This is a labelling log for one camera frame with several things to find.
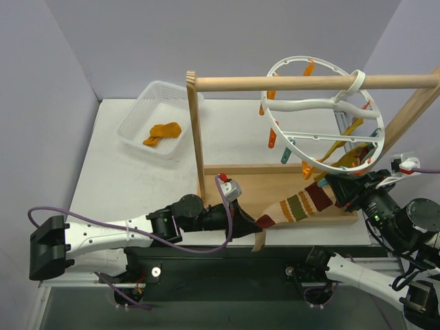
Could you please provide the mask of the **striped cream maroon sock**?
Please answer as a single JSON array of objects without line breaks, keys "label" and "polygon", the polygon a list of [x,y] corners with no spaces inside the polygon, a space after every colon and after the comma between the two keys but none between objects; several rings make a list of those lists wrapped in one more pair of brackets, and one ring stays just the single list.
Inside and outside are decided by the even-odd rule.
[{"label": "striped cream maroon sock", "polygon": [[273,203],[255,221],[262,232],[255,234],[252,252],[258,252],[265,246],[266,229],[281,223],[297,223],[335,204],[334,194],[326,192],[316,182],[299,190],[291,197]]}]

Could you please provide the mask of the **small orange sock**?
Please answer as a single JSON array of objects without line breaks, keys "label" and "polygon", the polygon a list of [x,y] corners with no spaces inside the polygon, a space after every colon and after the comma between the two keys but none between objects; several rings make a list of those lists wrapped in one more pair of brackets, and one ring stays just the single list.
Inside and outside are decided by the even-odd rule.
[{"label": "small orange sock", "polygon": [[142,144],[151,148],[156,148],[161,139],[161,137],[149,136],[142,142]]}]

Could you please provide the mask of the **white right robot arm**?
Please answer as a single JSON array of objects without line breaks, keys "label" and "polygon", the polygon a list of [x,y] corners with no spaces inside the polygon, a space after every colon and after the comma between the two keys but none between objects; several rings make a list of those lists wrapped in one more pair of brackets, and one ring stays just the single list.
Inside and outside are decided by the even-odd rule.
[{"label": "white right robot arm", "polygon": [[399,206],[390,191],[416,170],[387,170],[364,175],[328,174],[339,204],[361,211],[369,234],[385,257],[351,258],[315,246],[305,263],[306,275],[356,287],[401,312],[420,329],[439,328],[439,204],[416,198]]}]

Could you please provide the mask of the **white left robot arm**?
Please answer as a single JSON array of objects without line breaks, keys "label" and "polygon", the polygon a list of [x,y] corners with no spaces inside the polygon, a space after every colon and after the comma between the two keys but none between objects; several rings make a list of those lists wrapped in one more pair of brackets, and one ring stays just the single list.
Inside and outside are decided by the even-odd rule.
[{"label": "white left robot arm", "polygon": [[78,215],[68,222],[64,212],[50,217],[30,236],[32,281],[45,281],[74,272],[100,272],[133,282],[140,266],[127,256],[127,248],[149,248],[154,243],[178,248],[182,234],[222,230],[225,242],[261,232],[238,201],[205,207],[196,195],[146,215],[101,223]]}]

